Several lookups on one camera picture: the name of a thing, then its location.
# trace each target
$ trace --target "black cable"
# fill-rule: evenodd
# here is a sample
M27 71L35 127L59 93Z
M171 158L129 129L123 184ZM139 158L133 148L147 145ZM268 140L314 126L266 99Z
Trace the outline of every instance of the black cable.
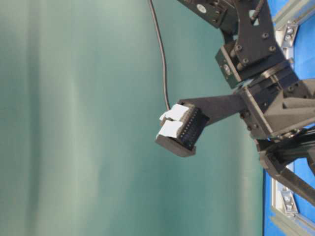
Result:
M260 14L260 11L262 10L262 7L264 6L265 0L260 0L254 14L251 17L252 22L255 22L255 20L257 19L258 15Z
M167 110L170 110L171 108L170 108L170 105L169 105L168 92L167 92L167 68L166 68L166 58L165 58L165 51L164 51L163 41L162 41L161 33L160 33L160 30L159 30L157 15L156 15L156 11L155 11L155 9L154 9L152 0L148 0L148 2L149 2L150 9L151 9L152 18L153 18L154 26L155 26L156 33L157 33L157 39L158 39L159 49L160 49L161 56L162 56L164 100L165 100L165 104L166 104Z

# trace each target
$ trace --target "teal fabric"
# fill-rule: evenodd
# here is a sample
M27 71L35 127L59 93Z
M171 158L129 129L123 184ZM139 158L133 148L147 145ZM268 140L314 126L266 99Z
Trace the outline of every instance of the teal fabric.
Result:
M230 94L219 31L155 1L172 104ZM164 112L146 0L3 0L1 236L244 236L262 233L262 169L234 116L197 155L154 143Z

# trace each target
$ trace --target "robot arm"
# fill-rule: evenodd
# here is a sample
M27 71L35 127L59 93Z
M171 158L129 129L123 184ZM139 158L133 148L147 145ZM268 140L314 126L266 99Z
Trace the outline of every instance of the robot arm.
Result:
M288 157L293 144L298 146L305 136L315 140L303 128L315 122L315 81L300 81L285 59L275 40L267 1L178 1L222 31L225 45L216 60L235 91L180 100L162 117L156 142L176 155L194 155L194 145L207 125L239 113L257 143L262 166L315 206L315 190L286 168L297 158ZM177 109L182 112L176 115ZM299 154L308 158L314 173L312 153L309 148Z

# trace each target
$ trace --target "blue surface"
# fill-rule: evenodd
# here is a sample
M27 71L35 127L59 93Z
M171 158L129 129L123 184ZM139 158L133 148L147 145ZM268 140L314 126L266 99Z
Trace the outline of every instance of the blue surface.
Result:
M315 78L315 15L301 25L295 40L295 71L300 79Z
M271 15L274 16L283 8L288 0L268 0Z
M269 0L272 15L275 15L285 4L287 0ZM315 78L315 16L311 17L303 25L297 34L295 41L295 71L300 79ZM295 173L304 181L315 187L315 178L307 165L306 159L295 161ZM284 236L270 220L273 216L271 212L271 178L264 173L264 235L266 236ZM308 219L315 222L315 207L306 200L295 194L296 203L300 213Z
M300 79L315 78L315 15L301 25L295 41L295 71ZM304 181L315 187L315 177L306 159L295 161L294 170ZM295 194L300 213L315 222L315 207Z

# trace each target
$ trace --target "metal bracket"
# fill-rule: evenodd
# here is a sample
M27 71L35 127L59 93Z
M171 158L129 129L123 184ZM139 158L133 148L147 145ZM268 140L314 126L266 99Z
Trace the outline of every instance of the metal bracket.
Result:
M314 236L315 225L301 214L295 214L294 217L286 217L286 215L271 207L274 216L271 217L272 222L278 226L285 235L288 236Z
M298 31L298 24L288 21L275 31L276 41L281 47L286 59L291 59L293 66L294 59L294 41Z
M295 214L299 213L293 193L290 190L281 191L283 207L287 216L295 216Z
M315 0L289 0L273 17L275 28L279 29L288 21L298 25L305 22L315 13Z

